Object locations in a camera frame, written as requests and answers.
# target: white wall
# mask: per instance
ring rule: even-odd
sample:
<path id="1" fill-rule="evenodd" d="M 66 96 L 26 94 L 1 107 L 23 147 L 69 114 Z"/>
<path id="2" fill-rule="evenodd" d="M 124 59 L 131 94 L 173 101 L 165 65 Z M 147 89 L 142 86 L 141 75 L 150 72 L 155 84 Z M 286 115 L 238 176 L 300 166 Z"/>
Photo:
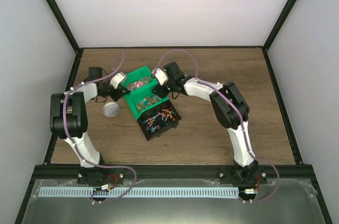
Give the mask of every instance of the white wall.
<path id="1" fill-rule="evenodd" d="M 287 0 L 56 0 L 81 47 L 264 45 Z"/>
<path id="2" fill-rule="evenodd" d="M 0 0 L 0 222 L 14 223 L 74 59 L 45 0 Z"/>
<path id="3" fill-rule="evenodd" d="M 298 0 L 269 50 L 306 163 L 339 223 L 339 0 Z"/>

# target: green plastic tray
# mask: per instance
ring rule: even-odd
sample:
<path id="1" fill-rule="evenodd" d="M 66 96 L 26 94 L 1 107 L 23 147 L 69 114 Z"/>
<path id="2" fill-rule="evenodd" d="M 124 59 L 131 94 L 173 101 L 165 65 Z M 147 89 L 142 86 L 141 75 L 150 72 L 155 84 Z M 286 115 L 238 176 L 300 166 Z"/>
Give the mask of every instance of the green plastic tray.
<path id="1" fill-rule="evenodd" d="M 127 78 L 126 80 L 121 84 L 122 86 L 127 86 L 131 83 L 134 83 L 140 79 L 142 79 L 143 77 L 149 77 L 150 78 L 150 82 L 147 85 L 144 85 L 132 92 L 130 92 L 129 94 L 125 95 L 124 98 L 130 108 L 130 110 L 132 111 L 132 114 L 134 115 L 135 119 L 138 119 L 142 113 L 144 113 L 145 111 L 155 107 L 156 105 L 163 103 L 165 101 L 168 100 L 168 97 L 162 98 L 161 101 L 153 104 L 152 106 L 149 106 L 145 109 L 143 109 L 142 111 L 140 111 L 140 113 L 138 113 L 137 110 L 137 104 L 142 101 L 145 97 L 153 95 L 152 93 L 152 89 L 158 84 L 158 81 L 154 78 L 151 78 L 151 71 L 149 70 L 149 68 L 147 66 L 144 66 L 142 68 L 139 68 L 135 71 L 132 71 L 128 74 L 126 74 Z"/>

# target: wooden table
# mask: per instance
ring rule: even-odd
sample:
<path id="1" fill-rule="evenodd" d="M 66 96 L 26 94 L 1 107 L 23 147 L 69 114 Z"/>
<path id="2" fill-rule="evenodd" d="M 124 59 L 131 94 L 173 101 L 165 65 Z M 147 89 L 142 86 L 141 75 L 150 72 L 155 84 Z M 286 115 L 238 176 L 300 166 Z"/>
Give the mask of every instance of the wooden table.
<path id="1" fill-rule="evenodd" d="M 198 61 L 201 80 L 232 81 L 239 88 L 250 107 L 249 137 L 257 157 L 275 164 L 294 164 L 262 50 L 187 50 Z M 85 49 L 75 84 L 87 77 L 90 66 L 112 71 L 114 57 L 122 51 L 126 58 L 121 71 L 126 74 L 144 65 L 154 69 L 167 49 Z M 188 55 L 172 53 L 162 66 L 171 61 L 176 61 L 186 74 L 194 75 L 195 65 Z M 88 134 L 106 163 L 232 164 L 234 153 L 229 135 L 218 123 L 211 103 L 184 95 L 171 101 L 182 120 L 176 129 L 151 141 L 146 140 L 124 98 L 118 100 L 119 113 L 111 118 L 102 113 L 104 103 L 88 102 Z M 58 139 L 51 162 L 79 163 L 79 160 L 71 147 Z"/>

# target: round container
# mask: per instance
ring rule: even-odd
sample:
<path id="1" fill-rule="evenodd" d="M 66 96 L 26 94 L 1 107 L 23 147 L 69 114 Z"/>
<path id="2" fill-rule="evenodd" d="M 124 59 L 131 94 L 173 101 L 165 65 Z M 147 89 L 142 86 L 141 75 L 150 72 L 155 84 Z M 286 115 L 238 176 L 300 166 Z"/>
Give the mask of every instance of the round container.
<path id="1" fill-rule="evenodd" d="M 104 107 L 102 107 L 102 113 L 106 117 L 113 117 L 119 112 L 119 105 L 117 102 L 107 102 Z"/>

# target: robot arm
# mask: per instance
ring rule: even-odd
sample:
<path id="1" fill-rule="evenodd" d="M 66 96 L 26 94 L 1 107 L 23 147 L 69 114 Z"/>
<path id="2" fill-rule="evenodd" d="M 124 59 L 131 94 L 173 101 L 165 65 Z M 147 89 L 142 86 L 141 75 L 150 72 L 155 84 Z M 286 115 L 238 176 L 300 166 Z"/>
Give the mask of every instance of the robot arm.
<path id="1" fill-rule="evenodd" d="M 235 84 L 232 82 L 215 84 L 202 80 L 197 81 L 192 76 L 184 75 L 175 62 L 167 64 L 164 66 L 164 69 L 166 73 L 160 69 L 157 69 L 154 73 L 154 76 L 159 81 L 159 85 L 154 88 L 153 93 L 164 97 L 169 92 L 177 92 L 188 96 L 197 96 L 211 102 L 219 123 L 227 129 L 230 135 L 238 177 L 243 181 L 251 177 L 257 169 L 257 161 L 249 154 L 250 152 L 254 156 L 247 129 L 249 107 Z M 205 84 L 213 86 L 220 91 L 226 98 L 232 101 L 242 114 L 249 151 L 245 144 L 239 116 L 218 93 Z"/>
<path id="2" fill-rule="evenodd" d="M 101 71 L 97 67 L 89 69 L 89 80 L 100 78 L 102 75 L 96 72 Z M 125 80 L 126 76 L 123 73 L 117 73 L 110 81 L 109 84 L 102 83 L 89 83 L 78 88 L 75 92 L 70 94 L 67 103 L 67 129 L 69 134 L 75 141 L 72 141 L 66 136 L 64 123 L 63 123 L 63 102 L 66 93 L 52 94 L 51 107 L 50 107 L 50 129 L 52 133 L 58 135 L 59 138 L 64 139 L 72 147 L 75 154 L 80 160 L 82 167 L 93 167 L 84 160 L 82 160 L 75 150 L 75 145 L 84 156 L 86 160 L 92 163 L 99 164 L 101 156 L 95 150 L 92 142 L 87 134 L 88 120 L 86 113 L 86 102 L 92 100 L 97 96 L 106 97 L 111 96 L 112 99 L 117 100 L 125 94 L 129 93 L 128 90 L 121 87 L 119 84 Z"/>

